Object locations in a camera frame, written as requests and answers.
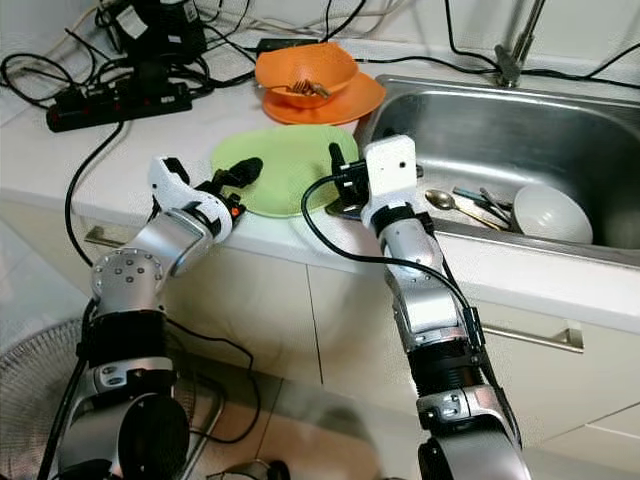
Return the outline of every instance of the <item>sink basin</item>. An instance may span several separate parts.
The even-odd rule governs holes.
[[[428,188],[457,186],[485,187],[512,202],[525,185],[546,184],[580,204],[594,239],[581,245],[489,230],[422,200],[439,232],[640,267],[640,103],[388,75],[377,80],[387,96],[361,120],[356,139],[362,147],[395,134],[413,138],[424,171],[421,199]]]

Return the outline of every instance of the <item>kitchen countertop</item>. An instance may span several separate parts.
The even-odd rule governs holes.
[[[347,48],[354,54],[361,52],[354,51],[359,46]],[[224,50],[218,49],[219,58],[209,60],[214,76],[215,65],[233,55]],[[238,67],[237,73],[246,68]],[[363,64],[361,70],[372,76],[389,73],[488,83],[484,78],[417,62]],[[523,78],[521,88],[640,101],[640,92],[631,89],[548,78]],[[192,183],[199,183],[210,178],[211,153],[224,138],[275,125],[262,112],[260,92],[251,82],[197,100],[189,112],[128,122],[125,133],[78,187],[74,211],[104,222],[142,226],[151,210],[146,176],[154,155],[178,157]],[[353,131],[355,126],[353,122],[343,128]],[[113,128],[105,125],[54,134],[46,127],[41,110],[26,110],[0,130],[0,198],[62,210],[75,169]],[[314,218],[343,248],[355,253],[379,253],[373,235],[359,222],[329,217],[324,212]],[[438,239],[457,280],[472,298],[640,333],[640,269],[448,234],[438,234]],[[272,219],[247,214],[225,245],[314,266],[378,272],[377,268],[346,261],[328,251],[300,217]]]

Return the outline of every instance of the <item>floor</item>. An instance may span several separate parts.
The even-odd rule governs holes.
[[[80,315],[85,302],[81,292],[0,222],[0,354],[42,328]],[[229,401],[214,434],[233,438],[246,428],[255,411],[246,372],[211,360],[197,362],[203,362],[198,369],[228,391]],[[234,445],[207,442],[192,479],[204,480],[256,457],[284,460],[294,479],[419,478],[416,451],[424,437],[416,417],[319,387],[262,374],[257,378],[262,410],[256,426]],[[536,450],[525,452],[525,457],[534,480],[638,478]]]

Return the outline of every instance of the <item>spoon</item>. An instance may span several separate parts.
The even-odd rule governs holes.
[[[490,222],[489,220],[485,220],[484,218],[482,218],[479,215],[476,215],[475,213],[468,212],[467,210],[463,210],[462,208],[460,208],[456,204],[455,198],[453,198],[447,192],[443,192],[442,190],[427,190],[427,192],[425,193],[425,197],[427,197],[427,200],[429,200],[429,203],[431,203],[431,205],[433,205],[434,207],[440,210],[458,210],[459,212],[462,212],[465,215],[470,216],[471,218],[477,220],[478,222],[482,223],[483,225],[486,225],[489,228],[502,231],[502,227],[500,227],[499,225],[496,225],[495,223]]]

